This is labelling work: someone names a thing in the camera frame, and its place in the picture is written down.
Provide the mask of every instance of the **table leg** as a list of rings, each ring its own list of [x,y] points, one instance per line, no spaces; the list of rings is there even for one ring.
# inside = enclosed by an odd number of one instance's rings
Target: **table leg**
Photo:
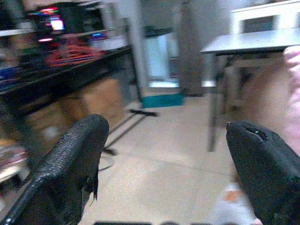
[[[226,114],[226,108],[227,108],[227,98],[228,98],[228,84],[227,79],[225,76],[223,76],[222,79],[222,114]]]
[[[139,102],[143,102],[143,98],[141,95],[141,90],[140,90],[140,86],[139,86],[139,80],[138,80],[138,76],[137,76],[137,72],[136,72],[136,67],[135,67],[135,57],[134,57],[134,53],[133,53],[133,48],[131,48],[130,51],[130,60],[132,63],[132,68],[133,68],[133,73],[134,73],[134,82],[135,82],[135,88],[136,88],[136,93],[137,93],[137,97]]]
[[[215,87],[212,89],[210,98],[210,130],[209,130],[209,146],[208,151],[213,152],[216,144],[216,132],[217,132],[217,106],[218,106],[218,87],[217,87],[217,56],[213,56],[213,68],[212,76],[215,81]]]

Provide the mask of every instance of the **wall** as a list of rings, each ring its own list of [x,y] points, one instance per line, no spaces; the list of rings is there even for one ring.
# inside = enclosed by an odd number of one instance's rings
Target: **wall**
[[[172,8],[181,0],[141,0],[143,26],[173,27]]]
[[[62,0],[23,0],[27,9],[32,9],[36,4],[49,5]],[[63,0],[63,1],[88,1],[88,0]],[[145,55],[143,48],[142,9],[140,0],[103,0],[105,2],[117,2],[121,17],[128,17],[130,23],[130,36],[133,42],[135,65],[141,87],[147,87],[145,69]]]
[[[254,0],[191,0],[200,49],[219,35],[229,34],[230,11],[249,7]],[[182,0],[141,0],[143,25],[173,27],[173,10]],[[204,80],[211,79],[211,55],[201,55]]]
[[[193,16],[198,30],[200,48],[220,35],[230,33],[230,12],[238,8],[249,7],[253,0],[192,0]],[[211,55],[201,55],[203,80],[211,80]]]

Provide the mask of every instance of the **metal stand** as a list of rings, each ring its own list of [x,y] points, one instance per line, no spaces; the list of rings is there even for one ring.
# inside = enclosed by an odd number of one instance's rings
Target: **metal stand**
[[[212,75],[215,80],[215,87],[212,89],[211,100],[210,100],[210,131],[209,131],[209,146],[208,151],[213,152],[216,143],[216,129],[217,129],[217,106],[218,106],[218,56],[213,56],[213,62],[215,67],[212,68]]]
[[[109,134],[111,134],[112,132],[116,131],[118,128],[120,128],[121,126],[123,126],[126,122],[128,122],[130,119],[132,119],[134,116],[136,115],[143,115],[140,119],[138,119],[134,124],[132,124],[130,127],[128,127],[122,134],[120,134],[119,136],[117,136],[112,142],[110,142],[104,149],[103,152],[106,152],[107,154],[116,156],[117,155],[117,151],[114,149],[111,149],[110,147],[115,144],[119,139],[121,139],[125,134],[127,134],[130,130],[132,130],[136,125],[138,125],[142,120],[144,120],[147,116],[154,116],[157,117],[158,113],[157,112],[146,112],[146,111],[142,111],[142,110],[134,110],[134,109],[130,109],[129,110],[130,113],[132,113],[131,116],[129,116],[125,121],[123,121],[122,123],[120,123],[115,129],[113,129]]]
[[[126,25],[126,34],[127,34],[127,40],[128,42],[131,44],[131,38],[130,38],[130,35],[129,35],[129,25],[128,25],[128,21],[126,20],[125,23],[127,23]],[[134,53],[133,53],[133,47],[131,45],[131,51],[130,51],[130,61],[131,61],[131,64],[132,64],[132,68],[133,68],[133,74],[134,74],[134,77],[133,77],[133,80],[131,82],[131,84],[134,84],[135,87],[136,87],[136,93],[137,93],[137,97],[138,97],[138,100],[140,103],[142,103],[143,101],[143,98],[142,98],[142,95],[141,95],[141,91],[140,91],[140,86],[139,86],[139,81],[138,81],[138,76],[137,76],[137,73],[136,73],[136,67],[135,67],[135,57],[134,57]],[[110,134],[112,132],[114,132],[115,130],[117,130],[119,127],[123,126],[126,122],[128,122],[130,119],[132,119],[134,116],[136,115],[144,115],[143,117],[141,117],[138,121],[136,121],[134,124],[132,124],[130,127],[128,127],[122,134],[120,134],[118,137],[116,137],[111,143],[109,143],[104,149],[103,149],[103,152],[106,152],[110,155],[117,155],[117,151],[114,150],[114,149],[111,149],[110,147],[115,144],[119,139],[121,139],[125,134],[127,134],[130,130],[132,130],[132,128],[134,128],[137,124],[139,124],[143,119],[145,119],[147,116],[154,116],[154,117],[157,117],[158,116],[158,113],[157,112],[147,112],[147,111],[142,111],[142,110],[135,110],[135,109],[130,109],[129,110],[130,113],[132,113],[131,116],[129,116],[125,121],[123,121],[122,123],[120,123],[116,128],[114,128]]]

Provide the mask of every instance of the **pink clothing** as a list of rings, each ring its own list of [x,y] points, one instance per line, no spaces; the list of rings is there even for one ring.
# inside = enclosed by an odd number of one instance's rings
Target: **pink clothing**
[[[255,221],[253,222],[253,225],[263,225],[263,224],[259,219],[255,219]]]
[[[285,141],[300,156],[300,46],[286,48],[284,57],[291,74]]]

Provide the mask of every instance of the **metal shelf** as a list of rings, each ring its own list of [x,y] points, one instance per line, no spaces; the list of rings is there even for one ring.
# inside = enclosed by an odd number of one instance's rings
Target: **metal shelf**
[[[113,30],[121,30],[121,29],[126,29],[127,27],[116,27],[116,28],[110,28],[110,29],[105,29],[105,30],[95,30],[95,31],[90,31],[90,32],[85,32],[85,33],[79,33],[79,34],[71,34],[72,37],[84,37],[87,35],[92,35],[92,34],[97,34],[97,33],[102,33],[102,32],[108,32],[108,31],[113,31]],[[67,35],[62,35],[60,38],[67,38]]]
[[[32,29],[0,30],[0,37],[32,33]]]

